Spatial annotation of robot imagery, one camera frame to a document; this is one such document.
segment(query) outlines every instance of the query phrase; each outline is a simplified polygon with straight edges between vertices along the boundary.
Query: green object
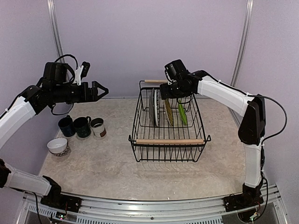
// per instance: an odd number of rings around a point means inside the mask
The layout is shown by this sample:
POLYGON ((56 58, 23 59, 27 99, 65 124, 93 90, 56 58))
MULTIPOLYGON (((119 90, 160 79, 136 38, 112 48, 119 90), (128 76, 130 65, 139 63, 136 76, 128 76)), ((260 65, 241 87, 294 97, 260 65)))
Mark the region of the green object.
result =
POLYGON ((183 105, 181 105, 181 100, 178 101, 178 111, 179 111, 179 115, 181 116, 181 119, 183 121, 183 124, 184 125, 188 125, 187 123, 187 116, 186 116, 186 113, 185 113, 185 110, 184 110, 184 107, 183 105))

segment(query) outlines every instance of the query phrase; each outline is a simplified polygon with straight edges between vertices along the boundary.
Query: metal frame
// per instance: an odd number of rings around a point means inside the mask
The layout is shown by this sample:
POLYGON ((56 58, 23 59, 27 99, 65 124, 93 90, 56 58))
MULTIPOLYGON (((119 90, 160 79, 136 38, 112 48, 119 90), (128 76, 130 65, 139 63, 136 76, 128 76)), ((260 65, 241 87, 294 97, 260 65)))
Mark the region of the metal frame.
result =
MULTIPOLYGON (((264 183, 261 189, 264 201, 266 201, 266 185, 264 183)), ((82 198, 79 213, 68 212, 69 223, 79 224, 127 224, 127 223, 200 223, 203 224, 222 223, 222 217, 234 214, 237 211, 226 212, 223 205, 223 197, 211 197, 203 199, 180 200, 180 201, 125 201, 104 199, 98 197, 81 196, 69 194, 71 196, 79 196, 82 198)), ((280 224, 287 224, 285 207, 282 203, 281 196, 276 185, 269 186, 269 202, 274 203, 276 215, 280 224)), ((17 224, 25 224, 28 212, 36 213, 35 197, 32 194, 25 194, 21 213, 17 224)), ((41 216, 56 214, 56 210, 48 206, 39 204, 41 216)))
MULTIPOLYGON (((242 36, 241 36, 241 43, 240 43, 240 47, 239 47, 239 51, 238 51, 237 60, 235 63, 232 81, 230 83, 230 85, 233 87, 235 87, 237 85, 238 77, 240 74, 240 69, 241 69, 242 60, 243 60, 243 56, 244 56, 244 52, 245 52, 246 42, 247 42, 247 38, 248 38, 248 34, 249 34, 252 10, 253 10, 253 0, 247 0, 247 7, 246 7, 242 36)), ((228 110, 230 111, 236 125, 239 127, 241 124, 241 121, 240 121, 240 119, 238 119, 238 114, 230 108, 228 110)))
POLYGON ((62 45, 61 45, 59 31, 58 31, 54 0, 47 0, 47 5, 48 5, 49 19, 52 27, 52 33, 55 41, 57 56, 60 57, 63 55, 63 50, 62 50, 62 45))

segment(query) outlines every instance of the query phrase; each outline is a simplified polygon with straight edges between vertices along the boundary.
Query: wooden handle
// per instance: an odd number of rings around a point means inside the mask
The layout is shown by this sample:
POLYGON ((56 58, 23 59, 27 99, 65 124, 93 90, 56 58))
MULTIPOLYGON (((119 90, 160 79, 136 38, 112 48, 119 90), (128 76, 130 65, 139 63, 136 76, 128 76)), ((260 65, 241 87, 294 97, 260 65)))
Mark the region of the wooden handle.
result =
POLYGON ((167 80, 158 80, 158 79, 146 79, 145 83, 167 83, 167 80))
POLYGON ((150 145, 197 145, 204 144, 203 139, 137 139, 136 144, 150 145))

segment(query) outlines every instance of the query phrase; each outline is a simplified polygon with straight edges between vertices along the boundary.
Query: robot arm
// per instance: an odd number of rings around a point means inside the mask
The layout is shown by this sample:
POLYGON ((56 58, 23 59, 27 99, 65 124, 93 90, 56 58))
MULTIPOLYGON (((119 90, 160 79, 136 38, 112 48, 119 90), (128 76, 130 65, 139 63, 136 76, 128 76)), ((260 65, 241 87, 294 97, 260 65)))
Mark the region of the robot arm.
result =
MULTIPOLYGON (((0 116, 0 150, 7 140, 29 119, 39 114, 45 107, 54 108, 56 103, 67 104, 95 102, 108 94, 108 89, 96 81, 88 88, 81 83, 86 77, 89 63, 73 71, 66 63, 46 63, 43 77, 37 85, 32 85, 20 93, 12 105, 0 116), (66 82, 66 71, 72 74, 66 82)), ((81 199, 61 194, 61 187, 49 177, 32 175, 5 164, 0 159, 0 188, 8 187, 34 192, 42 197, 41 203, 50 207, 78 212, 81 199)))
POLYGON ((260 189, 262 187, 263 146, 265 134, 265 105, 264 99, 258 96, 244 94, 229 85, 214 79, 207 72, 200 70, 190 73, 181 60, 173 61, 165 66, 167 84, 160 85, 162 99, 187 97, 191 94, 217 100, 243 117, 238 135, 245 149, 246 175, 243 184, 243 194, 236 199, 227 197, 227 211, 236 210, 241 204, 250 207, 256 202, 263 203, 260 189))

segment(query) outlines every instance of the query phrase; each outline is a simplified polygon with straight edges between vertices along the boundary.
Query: dark blue mug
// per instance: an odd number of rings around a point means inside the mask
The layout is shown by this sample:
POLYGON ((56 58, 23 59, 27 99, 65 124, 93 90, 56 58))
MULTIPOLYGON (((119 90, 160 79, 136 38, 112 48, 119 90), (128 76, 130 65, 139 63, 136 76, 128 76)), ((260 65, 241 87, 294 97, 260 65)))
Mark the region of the dark blue mug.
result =
POLYGON ((69 115, 60 119, 58 126, 65 137, 71 137, 76 133, 73 119, 69 115))
POLYGON ((91 117, 79 117, 74 120, 74 127, 78 137, 86 138, 91 134, 90 123, 91 117))

